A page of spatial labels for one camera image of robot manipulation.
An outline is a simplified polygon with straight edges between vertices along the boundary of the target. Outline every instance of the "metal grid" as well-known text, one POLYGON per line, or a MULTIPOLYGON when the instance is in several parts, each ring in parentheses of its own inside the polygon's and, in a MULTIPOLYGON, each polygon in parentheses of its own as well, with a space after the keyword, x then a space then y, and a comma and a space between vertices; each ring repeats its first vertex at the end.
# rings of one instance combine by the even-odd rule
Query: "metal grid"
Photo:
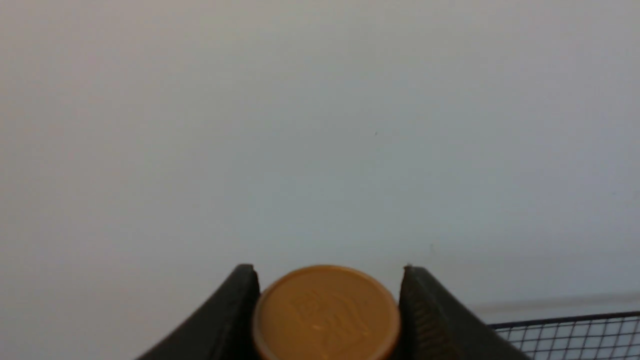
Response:
POLYGON ((490 327, 533 360, 640 360, 640 312, 490 327))

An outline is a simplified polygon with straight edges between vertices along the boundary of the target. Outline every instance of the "coin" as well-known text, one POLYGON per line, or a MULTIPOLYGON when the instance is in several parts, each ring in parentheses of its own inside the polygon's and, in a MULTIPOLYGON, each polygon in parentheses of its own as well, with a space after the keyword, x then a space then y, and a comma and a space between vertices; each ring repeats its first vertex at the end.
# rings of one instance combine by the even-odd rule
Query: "coin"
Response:
POLYGON ((385 360, 400 313, 372 277, 341 266, 301 268, 267 288, 253 313, 263 360, 385 360))

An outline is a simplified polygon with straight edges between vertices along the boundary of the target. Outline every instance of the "black holder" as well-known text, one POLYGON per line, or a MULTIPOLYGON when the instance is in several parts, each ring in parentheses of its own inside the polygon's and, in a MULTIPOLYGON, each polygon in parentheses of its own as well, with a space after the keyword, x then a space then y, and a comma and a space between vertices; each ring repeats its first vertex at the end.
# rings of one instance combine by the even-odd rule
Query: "black holder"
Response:
MULTIPOLYGON (((253 266, 238 265, 199 309, 138 360, 259 360, 250 328, 259 296, 258 275, 253 266)), ((543 352, 537 347, 527 351, 527 334, 540 329, 531 334, 535 333, 539 341, 549 340, 543 335, 543 323, 485 325, 421 267, 404 268, 399 310, 402 333, 390 360, 529 359, 525 352, 537 359, 543 352), (516 344, 525 352, 508 341, 523 330, 523 337, 516 344)), ((632 339, 638 331, 637 315, 635 321, 632 339)), ((567 345, 564 355, 569 350, 574 349, 567 345)))

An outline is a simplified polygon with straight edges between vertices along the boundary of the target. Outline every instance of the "wire mesh basket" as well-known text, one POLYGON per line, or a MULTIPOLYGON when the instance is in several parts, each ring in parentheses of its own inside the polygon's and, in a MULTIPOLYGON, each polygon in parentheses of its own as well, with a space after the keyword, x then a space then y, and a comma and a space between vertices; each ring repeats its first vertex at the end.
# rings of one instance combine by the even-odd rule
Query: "wire mesh basket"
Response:
POLYGON ((640 311, 490 327, 533 360, 640 360, 640 311))

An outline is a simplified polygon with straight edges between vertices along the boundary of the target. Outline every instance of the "white background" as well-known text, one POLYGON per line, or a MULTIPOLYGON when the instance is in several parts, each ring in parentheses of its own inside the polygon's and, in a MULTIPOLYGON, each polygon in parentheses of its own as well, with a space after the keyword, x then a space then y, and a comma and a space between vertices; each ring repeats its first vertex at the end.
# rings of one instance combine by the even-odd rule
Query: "white background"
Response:
POLYGON ((0 357, 132 359, 237 263, 640 308, 637 1, 0 2, 0 357))

